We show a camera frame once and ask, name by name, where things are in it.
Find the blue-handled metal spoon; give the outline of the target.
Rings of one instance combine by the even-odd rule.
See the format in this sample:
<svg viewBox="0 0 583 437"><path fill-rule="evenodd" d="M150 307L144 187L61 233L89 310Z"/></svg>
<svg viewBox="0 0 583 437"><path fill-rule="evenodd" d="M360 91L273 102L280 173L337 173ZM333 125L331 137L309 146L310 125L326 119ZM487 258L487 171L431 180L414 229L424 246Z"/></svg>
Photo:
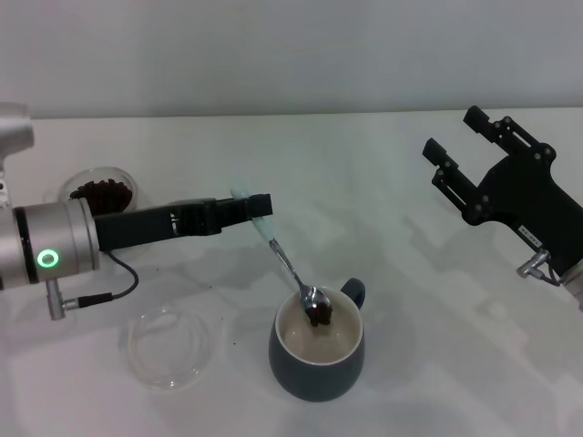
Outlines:
<svg viewBox="0 0 583 437"><path fill-rule="evenodd" d="M259 232L261 237L268 243L271 251L275 254L285 272L289 275L295 283L296 297L295 302L298 309L307 317L305 310L311 306L315 306L320 302L331 305L330 299L322 288L306 284L298 275L296 269L288 259L280 242L276 239L274 231L269 221L263 217L253 218L251 220L254 228Z"/></svg>

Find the small coffee bean clump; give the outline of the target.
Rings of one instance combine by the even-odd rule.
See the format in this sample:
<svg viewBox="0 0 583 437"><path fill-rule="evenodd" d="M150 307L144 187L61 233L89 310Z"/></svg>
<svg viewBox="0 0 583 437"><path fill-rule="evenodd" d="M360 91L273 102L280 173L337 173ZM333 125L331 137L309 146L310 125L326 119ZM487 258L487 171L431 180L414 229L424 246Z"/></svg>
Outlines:
<svg viewBox="0 0 583 437"><path fill-rule="evenodd" d="M313 327L320 325L328 326L332 318L332 306L323 302L311 306L305 310L307 317Z"/></svg>

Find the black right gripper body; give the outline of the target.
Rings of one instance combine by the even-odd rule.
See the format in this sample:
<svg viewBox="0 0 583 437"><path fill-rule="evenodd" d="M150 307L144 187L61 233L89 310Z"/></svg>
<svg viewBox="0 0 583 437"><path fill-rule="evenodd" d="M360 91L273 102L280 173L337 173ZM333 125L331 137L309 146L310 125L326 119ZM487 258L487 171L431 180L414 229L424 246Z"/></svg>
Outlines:
<svg viewBox="0 0 583 437"><path fill-rule="evenodd" d="M536 160L503 158L470 198L462 218L471 226L494 221L514 231L532 250L545 249L556 273L583 260L583 207Z"/></svg>

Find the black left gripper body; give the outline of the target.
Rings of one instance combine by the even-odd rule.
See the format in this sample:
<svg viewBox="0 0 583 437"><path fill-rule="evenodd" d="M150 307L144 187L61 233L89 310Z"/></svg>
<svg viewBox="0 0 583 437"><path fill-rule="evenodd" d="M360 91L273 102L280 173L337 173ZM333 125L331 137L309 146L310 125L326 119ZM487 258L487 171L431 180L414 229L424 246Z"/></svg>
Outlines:
<svg viewBox="0 0 583 437"><path fill-rule="evenodd" d="M170 204L94 217L99 250L109 252L174 239L184 206Z"/></svg>

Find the double-walled clear glass cup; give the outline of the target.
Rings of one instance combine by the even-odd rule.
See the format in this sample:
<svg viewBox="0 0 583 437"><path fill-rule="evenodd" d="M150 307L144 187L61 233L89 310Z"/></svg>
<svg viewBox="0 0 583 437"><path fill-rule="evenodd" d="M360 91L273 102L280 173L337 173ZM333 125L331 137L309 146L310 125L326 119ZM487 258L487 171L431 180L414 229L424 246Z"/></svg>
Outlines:
<svg viewBox="0 0 583 437"><path fill-rule="evenodd" d="M67 201L70 198L70 194L85 183L91 181L99 182L110 178L114 179L116 182L122 182L132 192L126 211L136 209L138 206L139 194L138 184L127 171L117 167L96 167L77 172L61 184L59 188L47 189L42 195L42 202L52 203L56 201Z"/></svg>

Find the dark blue ceramic mug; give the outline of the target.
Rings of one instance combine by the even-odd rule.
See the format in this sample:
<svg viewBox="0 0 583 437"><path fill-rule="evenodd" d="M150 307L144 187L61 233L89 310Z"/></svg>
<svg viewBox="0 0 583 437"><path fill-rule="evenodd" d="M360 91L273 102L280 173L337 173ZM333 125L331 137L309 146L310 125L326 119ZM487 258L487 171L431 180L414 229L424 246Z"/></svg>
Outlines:
<svg viewBox="0 0 583 437"><path fill-rule="evenodd" d="M331 401L358 380L365 356L360 309L366 288L357 278L340 290L327 289L331 323L311 325L297 293L275 313L269 339L269 363L277 382L291 395L311 402Z"/></svg>

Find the clear glass saucer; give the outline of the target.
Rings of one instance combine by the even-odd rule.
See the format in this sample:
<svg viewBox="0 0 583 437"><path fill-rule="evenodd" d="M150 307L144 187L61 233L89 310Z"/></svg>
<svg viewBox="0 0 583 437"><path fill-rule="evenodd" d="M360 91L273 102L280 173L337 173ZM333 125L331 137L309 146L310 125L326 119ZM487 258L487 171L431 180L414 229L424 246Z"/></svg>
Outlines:
<svg viewBox="0 0 583 437"><path fill-rule="evenodd" d="M193 385L210 365L214 350L209 318L176 305L136 317L119 339L125 368L153 391L179 391Z"/></svg>

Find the coffee beans pile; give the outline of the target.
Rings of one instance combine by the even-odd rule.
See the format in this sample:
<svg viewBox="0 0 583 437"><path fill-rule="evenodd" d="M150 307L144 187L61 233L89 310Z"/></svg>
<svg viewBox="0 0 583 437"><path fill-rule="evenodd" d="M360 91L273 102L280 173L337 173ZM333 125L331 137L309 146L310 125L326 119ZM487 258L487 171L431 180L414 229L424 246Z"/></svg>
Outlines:
<svg viewBox="0 0 583 437"><path fill-rule="evenodd" d="M123 182L110 178L98 182L89 181L78 187L70 195L70 199L84 198L93 216L123 212L133 196L131 189Z"/></svg>

